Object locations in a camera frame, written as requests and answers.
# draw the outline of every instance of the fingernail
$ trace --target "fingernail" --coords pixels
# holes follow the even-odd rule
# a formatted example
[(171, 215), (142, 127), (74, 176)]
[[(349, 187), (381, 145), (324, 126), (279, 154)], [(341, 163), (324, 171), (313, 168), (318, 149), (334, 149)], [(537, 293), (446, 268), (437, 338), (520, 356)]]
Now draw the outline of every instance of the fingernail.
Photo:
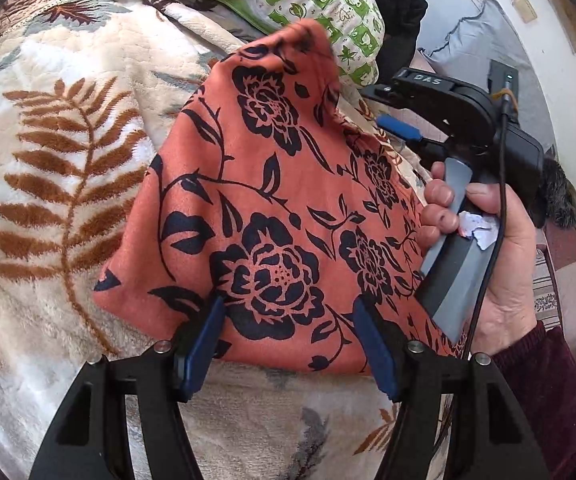
[(466, 186), (466, 192), (473, 195), (483, 195), (488, 193), (488, 185), (481, 182), (471, 182)]
[(448, 215), (448, 213), (443, 213), (439, 217), (439, 223), (444, 228), (444, 230), (453, 230), (457, 228), (459, 219), (455, 215)]
[(437, 200), (439, 200), (442, 204), (448, 205), (450, 202), (452, 202), (453, 196), (454, 193), (448, 186), (442, 186), (437, 190)]

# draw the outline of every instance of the white paper scrap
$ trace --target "white paper scrap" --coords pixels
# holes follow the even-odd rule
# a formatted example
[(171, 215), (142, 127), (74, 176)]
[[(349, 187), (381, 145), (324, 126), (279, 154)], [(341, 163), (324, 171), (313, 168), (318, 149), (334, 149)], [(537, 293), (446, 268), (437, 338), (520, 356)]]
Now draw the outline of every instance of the white paper scrap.
[(497, 240), (499, 219), (492, 215), (475, 215), (468, 211), (459, 213), (457, 232), (464, 238), (475, 238), (479, 249), (485, 251)]

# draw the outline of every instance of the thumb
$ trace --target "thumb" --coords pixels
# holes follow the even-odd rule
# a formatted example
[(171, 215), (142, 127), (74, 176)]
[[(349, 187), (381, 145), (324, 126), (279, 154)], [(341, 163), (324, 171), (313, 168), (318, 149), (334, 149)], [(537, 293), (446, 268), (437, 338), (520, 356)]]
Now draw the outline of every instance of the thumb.
[[(473, 182), (466, 186), (466, 196), (482, 211), (499, 215), (501, 200), (499, 184)], [(534, 238), (534, 226), (524, 204), (513, 189), (506, 184), (506, 235), (517, 243)]]

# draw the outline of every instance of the cream fleece blanket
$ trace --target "cream fleece blanket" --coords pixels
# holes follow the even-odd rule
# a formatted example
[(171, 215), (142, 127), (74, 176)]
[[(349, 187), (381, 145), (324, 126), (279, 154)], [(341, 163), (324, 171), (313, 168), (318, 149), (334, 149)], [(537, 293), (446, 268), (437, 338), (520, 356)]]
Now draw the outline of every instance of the cream fleece blanket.
[[(27, 478), (86, 357), (152, 343), (90, 293), (179, 107), (240, 44), (173, 0), (11, 0), (0, 15), (0, 467), (11, 480)], [(345, 96), (349, 119), (380, 135), (356, 91)], [(421, 190), (411, 153), (391, 155)], [(207, 479), (372, 478), (395, 419), (371, 378), (222, 362), (181, 412)], [(132, 400), (128, 415), (136, 477), (149, 478)]]

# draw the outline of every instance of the sweater cuff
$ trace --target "sweater cuff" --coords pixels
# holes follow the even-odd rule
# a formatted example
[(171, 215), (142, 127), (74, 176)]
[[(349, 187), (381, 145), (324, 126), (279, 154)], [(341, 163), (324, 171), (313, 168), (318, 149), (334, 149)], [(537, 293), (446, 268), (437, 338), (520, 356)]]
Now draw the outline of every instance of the sweater cuff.
[(492, 356), (492, 360), (497, 368), (504, 373), (508, 368), (513, 367), (517, 362), (522, 362), (526, 356), (546, 338), (546, 327), (541, 321), (530, 330), (523, 338)]

